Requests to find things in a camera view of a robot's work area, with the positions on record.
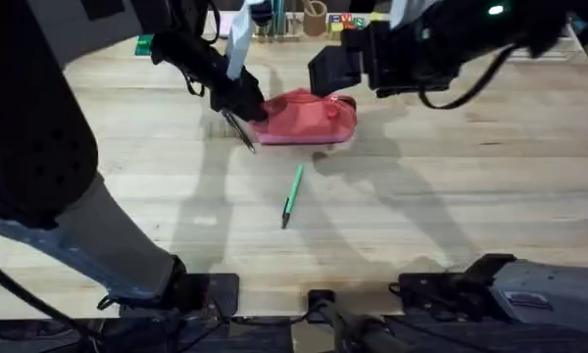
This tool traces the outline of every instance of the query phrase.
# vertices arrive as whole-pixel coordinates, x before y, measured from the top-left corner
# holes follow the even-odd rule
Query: pen
[[[244,144],[246,145],[246,147],[248,147],[248,149],[251,152],[255,153],[255,147],[253,146],[253,142],[251,141],[250,138],[248,138],[248,135],[246,134],[246,132],[244,132],[244,130],[242,129],[242,127],[237,123],[237,120],[235,120],[235,116],[233,116],[233,114],[230,113],[230,112],[228,112],[227,110],[222,110],[222,115],[226,119],[226,122],[230,126],[232,126],[233,128],[235,128],[235,131],[237,132],[237,135],[242,140],[242,142],[244,142]]]
[[[287,223],[290,221],[292,207],[294,207],[294,200],[296,200],[296,194],[298,193],[298,185],[301,183],[301,177],[303,176],[303,169],[303,165],[298,166],[298,171],[296,172],[296,177],[290,190],[290,196],[285,200],[285,207],[283,207],[283,215],[281,216],[281,229],[285,229]]]

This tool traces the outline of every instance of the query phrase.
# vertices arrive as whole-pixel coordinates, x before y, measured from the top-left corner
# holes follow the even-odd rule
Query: pencil cup
[[[326,32],[326,5],[318,0],[311,1],[311,4],[315,11],[305,9],[303,30],[308,36],[319,36]]]

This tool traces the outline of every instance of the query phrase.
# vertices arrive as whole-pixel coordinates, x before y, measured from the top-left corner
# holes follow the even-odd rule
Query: green pen
[[[298,185],[301,183],[301,177],[303,176],[303,165],[298,166],[294,183],[292,183],[292,189],[290,190],[290,197],[285,200],[285,207],[283,208],[283,216],[281,216],[281,229],[287,227],[287,223],[290,221],[290,215],[292,214],[292,207],[294,207],[294,200],[296,200],[296,194],[298,193]]]

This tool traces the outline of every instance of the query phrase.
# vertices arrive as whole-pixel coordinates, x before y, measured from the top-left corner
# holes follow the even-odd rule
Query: red bag
[[[262,144],[324,144],[347,141],[357,125],[356,103],[336,94],[319,98],[297,90],[264,103],[268,118],[251,122]]]

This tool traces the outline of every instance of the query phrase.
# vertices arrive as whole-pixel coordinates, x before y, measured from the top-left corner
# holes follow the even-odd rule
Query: wooden tabletop
[[[175,68],[133,56],[134,44],[66,69],[100,171],[189,271],[240,275],[239,314],[301,313],[312,288],[336,289],[362,311],[395,311],[386,287],[399,273],[462,269],[487,252],[588,266],[588,65],[507,64],[478,99],[445,112],[412,94],[378,100],[361,84],[345,91],[358,102],[352,141],[258,145],[253,155]],[[255,43],[248,69],[267,97],[307,87],[323,44]],[[489,60],[466,65],[432,99],[457,97]],[[299,197],[281,230],[299,163]],[[72,316],[116,314],[95,309],[100,285],[1,237],[0,267]],[[34,317],[0,288],[1,319]]]

